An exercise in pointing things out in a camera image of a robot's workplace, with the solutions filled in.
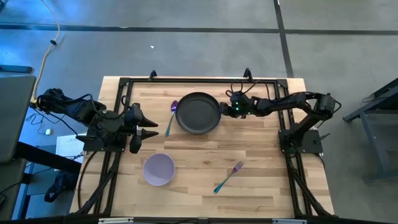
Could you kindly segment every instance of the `white paper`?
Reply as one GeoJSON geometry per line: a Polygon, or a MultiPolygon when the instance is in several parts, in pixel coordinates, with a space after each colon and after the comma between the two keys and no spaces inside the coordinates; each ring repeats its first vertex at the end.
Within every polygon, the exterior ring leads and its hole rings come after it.
{"type": "MultiPolygon", "coordinates": [[[[65,156],[67,158],[72,158],[73,156],[80,155],[83,152],[83,146],[85,144],[82,141],[76,139],[76,135],[72,134],[69,136],[59,136],[57,137],[57,146],[55,148],[55,153],[59,156],[65,156]]],[[[82,163],[83,156],[75,159],[76,162],[82,163]]]]}

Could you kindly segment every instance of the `wooden table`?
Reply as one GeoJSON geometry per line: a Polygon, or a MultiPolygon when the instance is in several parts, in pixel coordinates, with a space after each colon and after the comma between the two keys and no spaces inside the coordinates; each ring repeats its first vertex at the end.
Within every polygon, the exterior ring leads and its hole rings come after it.
{"type": "MultiPolygon", "coordinates": [[[[114,107],[120,77],[104,77],[99,101],[114,107]]],[[[289,91],[305,91],[301,78],[288,78],[289,91]]],[[[130,217],[293,217],[292,199],[285,159],[279,149],[280,129],[277,113],[263,118],[235,119],[222,116],[219,125],[208,134],[192,135],[173,121],[170,136],[164,133],[171,112],[170,104],[188,93],[203,91],[219,102],[229,102],[225,83],[134,83],[131,102],[141,104],[145,116],[159,124],[159,135],[146,139],[138,154],[122,153],[112,216],[130,217]],[[166,153],[175,161],[175,176],[165,186],[149,185],[142,176],[145,160],[155,153],[166,153]],[[231,172],[238,161],[243,168],[233,175],[218,194],[214,188],[231,172]]],[[[274,88],[269,85],[270,97],[274,88]]],[[[264,84],[257,84],[251,95],[266,97],[264,84]]],[[[294,110],[296,122],[305,113],[294,110]]],[[[104,153],[97,153],[88,164],[81,195],[84,203],[98,185],[104,153]]],[[[333,213],[325,171],[319,158],[303,154],[307,184],[324,208],[333,213]]],[[[104,208],[108,189],[103,197],[104,208]]],[[[302,194],[298,190],[300,207],[302,194]]],[[[71,212],[77,210],[77,194],[71,212]]]]}

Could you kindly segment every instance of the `concrete floor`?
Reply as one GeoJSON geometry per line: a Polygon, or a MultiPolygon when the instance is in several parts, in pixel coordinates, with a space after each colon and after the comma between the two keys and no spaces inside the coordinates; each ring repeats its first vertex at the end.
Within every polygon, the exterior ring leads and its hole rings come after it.
{"type": "MultiPolygon", "coordinates": [[[[64,0],[47,1],[62,24],[130,27],[277,28],[271,0],[64,0]]],[[[396,30],[392,0],[280,0],[288,29],[396,30]]],[[[40,1],[9,0],[0,24],[53,24],[40,1]]],[[[54,31],[0,30],[0,64],[29,65],[37,75],[54,31]]],[[[39,93],[61,88],[74,98],[98,95],[105,75],[204,75],[286,77],[279,34],[63,31],[47,59],[39,93]]],[[[294,77],[309,91],[330,92],[343,107],[321,128],[326,174],[335,213],[344,218],[398,222],[398,181],[365,184],[375,172],[362,124],[342,117],[361,100],[397,78],[398,35],[287,35],[294,77]]],[[[85,128],[66,121],[78,131],[85,128]]],[[[45,124],[54,135],[24,125],[21,141],[55,144],[71,134],[45,124]]]]}

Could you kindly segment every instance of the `bowl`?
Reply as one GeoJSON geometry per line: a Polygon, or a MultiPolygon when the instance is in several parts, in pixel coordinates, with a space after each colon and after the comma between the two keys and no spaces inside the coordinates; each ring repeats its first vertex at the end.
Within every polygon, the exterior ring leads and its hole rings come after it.
{"type": "Polygon", "coordinates": [[[174,176],[174,161],[167,154],[154,154],[145,161],[142,171],[148,184],[162,186],[169,183],[174,176]]]}

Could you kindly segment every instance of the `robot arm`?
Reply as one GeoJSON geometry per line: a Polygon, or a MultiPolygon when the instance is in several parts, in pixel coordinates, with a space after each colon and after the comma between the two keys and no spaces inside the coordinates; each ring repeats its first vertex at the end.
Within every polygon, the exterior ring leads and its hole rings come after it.
{"type": "Polygon", "coordinates": [[[307,116],[300,123],[294,124],[289,130],[279,131],[279,140],[284,153],[321,153],[319,134],[310,130],[319,121],[326,121],[335,113],[336,103],[341,106],[330,94],[298,92],[280,99],[265,99],[252,96],[248,98],[243,92],[236,91],[230,96],[231,106],[220,103],[220,112],[233,118],[246,118],[247,115],[267,116],[274,111],[300,108],[307,116]],[[316,100],[314,108],[307,100],[316,100]]]}
{"type": "Polygon", "coordinates": [[[61,89],[49,89],[37,98],[40,110],[65,114],[71,119],[85,125],[90,130],[87,136],[76,138],[87,144],[103,149],[103,151],[122,150],[126,143],[126,136],[133,135],[130,142],[130,151],[137,153],[141,142],[145,138],[157,135],[157,132],[137,130],[138,126],[157,127],[157,124],[148,120],[140,109],[139,103],[126,106],[121,114],[109,111],[102,103],[93,100],[90,94],[77,99],[65,96],[61,89]]]}

